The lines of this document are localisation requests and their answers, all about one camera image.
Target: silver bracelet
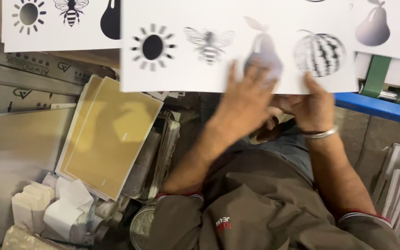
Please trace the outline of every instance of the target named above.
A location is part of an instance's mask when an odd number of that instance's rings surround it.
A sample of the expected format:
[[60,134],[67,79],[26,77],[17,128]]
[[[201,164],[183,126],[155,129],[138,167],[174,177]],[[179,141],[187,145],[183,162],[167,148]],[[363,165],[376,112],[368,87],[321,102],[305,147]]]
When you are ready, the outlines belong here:
[[325,131],[323,133],[320,133],[320,134],[303,134],[303,137],[305,137],[306,139],[313,139],[313,140],[322,139],[322,138],[328,137],[328,136],[330,136],[332,134],[336,134],[338,130],[339,130],[339,127],[337,125],[334,125],[333,128],[331,128],[330,130]]

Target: red cuff trim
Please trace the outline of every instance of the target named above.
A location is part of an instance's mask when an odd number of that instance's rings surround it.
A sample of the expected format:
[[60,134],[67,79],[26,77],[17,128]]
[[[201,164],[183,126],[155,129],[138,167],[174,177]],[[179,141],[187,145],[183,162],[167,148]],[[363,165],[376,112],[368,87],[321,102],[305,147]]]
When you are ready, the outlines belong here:
[[386,217],[384,217],[384,216],[382,216],[382,215],[379,215],[379,214],[365,213],[365,212],[363,212],[363,211],[361,211],[361,210],[359,210],[359,209],[352,209],[352,210],[350,210],[348,213],[344,214],[344,216],[347,215],[347,214],[349,214],[349,213],[363,213],[363,214],[371,215],[371,216],[377,217],[377,218],[379,218],[379,219],[386,220],[388,223],[391,224],[391,222],[390,222],[389,219],[387,219]]

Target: man's right hand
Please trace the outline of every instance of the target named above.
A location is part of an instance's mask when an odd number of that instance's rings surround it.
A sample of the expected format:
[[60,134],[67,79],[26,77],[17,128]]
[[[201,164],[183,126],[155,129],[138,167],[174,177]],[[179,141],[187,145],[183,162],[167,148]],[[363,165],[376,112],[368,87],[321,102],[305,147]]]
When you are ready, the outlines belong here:
[[309,95],[288,95],[287,100],[297,126],[306,133],[322,133],[334,127],[334,97],[314,80],[310,73],[303,77]]

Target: sun icon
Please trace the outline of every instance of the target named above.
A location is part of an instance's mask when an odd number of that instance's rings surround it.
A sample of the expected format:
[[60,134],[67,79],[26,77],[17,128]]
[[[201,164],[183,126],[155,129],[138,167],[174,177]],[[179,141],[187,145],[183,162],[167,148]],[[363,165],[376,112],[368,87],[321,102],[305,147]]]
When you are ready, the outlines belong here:
[[[38,19],[38,8],[44,5],[44,2],[41,0],[38,2],[38,6],[36,6],[36,2],[38,0],[21,0],[21,6],[15,4],[15,8],[19,10],[19,14],[12,14],[13,17],[19,17],[19,20],[15,22],[14,26],[17,26],[20,22],[23,24],[19,29],[19,32],[22,33],[24,30],[24,26],[27,26],[27,34],[30,35],[30,27],[33,25],[33,29],[38,31],[35,22],[38,21],[40,24],[44,24],[41,19]],[[39,15],[45,15],[46,11],[39,12]]]
[[139,61],[142,59],[140,69],[146,69],[148,61],[150,61],[151,71],[155,71],[157,61],[162,68],[165,68],[166,66],[163,58],[174,59],[174,56],[166,52],[168,48],[177,47],[175,44],[167,44],[167,40],[174,37],[174,34],[170,33],[165,36],[164,31],[166,30],[166,26],[161,26],[158,33],[155,28],[155,24],[151,24],[151,31],[149,33],[147,33],[145,28],[141,28],[140,30],[144,37],[133,37],[135,41],[141,43],[141,47],[131,48],[131,50],[141,51],[141,55],[137,55],[132,59],[133,61]]

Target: metal roller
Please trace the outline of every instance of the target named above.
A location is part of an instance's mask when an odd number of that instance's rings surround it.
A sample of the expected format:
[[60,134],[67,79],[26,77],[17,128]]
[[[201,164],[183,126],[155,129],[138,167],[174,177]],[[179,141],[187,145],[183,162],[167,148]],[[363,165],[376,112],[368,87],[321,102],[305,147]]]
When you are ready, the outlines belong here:
[[[364,86],[365,86],[365,83],[363,83],[363,82],[359,83],[360,90],[359,90],[358,94],[362,92],[362,90],[364,89]],[[379,94],[379,99],[396,103],[396,102],[400,101],[400,93],[389,91],[389,90],[381,90],[381,93]]]

